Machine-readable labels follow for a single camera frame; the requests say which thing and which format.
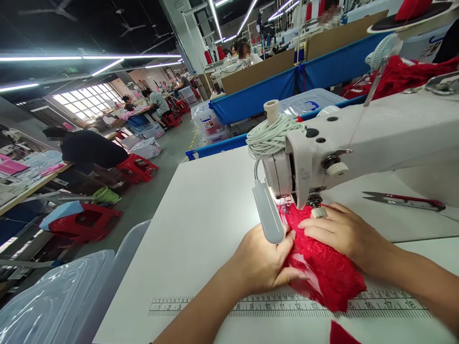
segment window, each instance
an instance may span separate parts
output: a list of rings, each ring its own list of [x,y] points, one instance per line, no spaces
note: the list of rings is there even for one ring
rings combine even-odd
[[[110,108],[106,100],[122,103],[110,84],[94,85],[55,95],[53,98],[86,123],[93,123],[96,117],[102,115],[103,110]]]

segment blue fabric divider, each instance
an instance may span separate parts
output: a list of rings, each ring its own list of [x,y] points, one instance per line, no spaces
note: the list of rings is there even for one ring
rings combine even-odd
[[[350,105],[363,104],[363,102],[365,101],[365,98],[366,98],[366,96],[360,96],[360,97],[357,97],[357,98],[354,98],[354,99],[343,101],[342,103],[338,103],[338,104],[335,104],[335,105],[337,107],[339,107],[339,108],[345,108],[345,107],[350,106]],[[320,112],[320,110],[313,111],[311,113],[308,113],[308,114],[305,114],[305,115],[301,116],[301,118],[304,119],[304,120],[308,120],[308,119],[311,119],[311,118],[314,118],[315,116],[317,116],[317,114],[319,112]],[[198,149],[196,149],[196,152],[198,153],[200,158],[204,158],[206,156],[214,155],[214,154],[220,153],[222,151],[229,151],[231,149],[235,149],[235,148],[238,148],[238,147],[245,146],[245,145],[247,145],[245,143],[246,139],[247,139],[247,134],[239,135],[239,136],[236,136],[234,138],[231,138],[231,139],[228,139],[228,140],[224,140],[222,142],[214,143],[213,145],[210,145],[210,146],[205,146],[205,147],[198,148]]]
[[[369,72],[370,67],[365,63],[365,57],[388,34],[373,34],[301,64],[296,78],[298,89],[306,92],[314,88],[327,88]]]
[[[212,101],[219,121],[231,124],[263,112],[271,99],[286,99],[295,92],[295,68],[263,80],[232,95]]]

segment ceiling fan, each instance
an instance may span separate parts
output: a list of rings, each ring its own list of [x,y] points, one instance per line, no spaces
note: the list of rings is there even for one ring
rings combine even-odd
[[[41,10],[28,10],[28,11],[18,11],[19,15],[30,15],[30,14],[43,14],[43,13],[54,13],[66,17],[73,22],[77,22],[78,19],[66,11],[66,7],[72,2],[72,0],[62,0],[59,5],[56,5],[52,0],[49,0],[52,4],[52,9],[41,9]]]
[[[146,25],[139,25],[139,26],[134,26],[134,27],[130,27],[128,23],[121,23],[121,26],[124,27],[126,29],[125,32],[123,32],[121,34],[120,37],[124,37],[126,36],[129,32],[132,32],[136,29],[141,29],[142,27],[145,27]]]

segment hand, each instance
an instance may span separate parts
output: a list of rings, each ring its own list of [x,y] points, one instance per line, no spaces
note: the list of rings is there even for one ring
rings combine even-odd
[[[303,278],[305,274],[295,268],[284,268],[284,261],[292,249],[295,231],[290,231],[279,244],[266,240],[262,225],[256,225],[242,239],[238,249],[223,267],[226,273],[237,280],[242,297],[263,293],[291,281]]]
[[[298,228],[304,228],[305,235],[333,247],[374,277],[386,277],[387,267],[401,250],[339,203],[327,206],[327,218],[303,220]]]

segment red lace fabric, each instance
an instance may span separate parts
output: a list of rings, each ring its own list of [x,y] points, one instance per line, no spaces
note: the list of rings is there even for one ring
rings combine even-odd
[[[361,344],[337,322],[331,322],[330,344]]]
[[[345,312],[348,300],[367,289],[363,276],[349,258],[305,236],[304,230],[298,228],[301,221],[311,217],[312,208],[305,206],[303,210],[298,210],[290,204],[287,205],[288,214],[284,213],[281,205],[278,209],[282,221],[296,231],[295,244],[286,265],[303,271],[309,277],[309,280],[296,280],[290,286],[332,312]]]

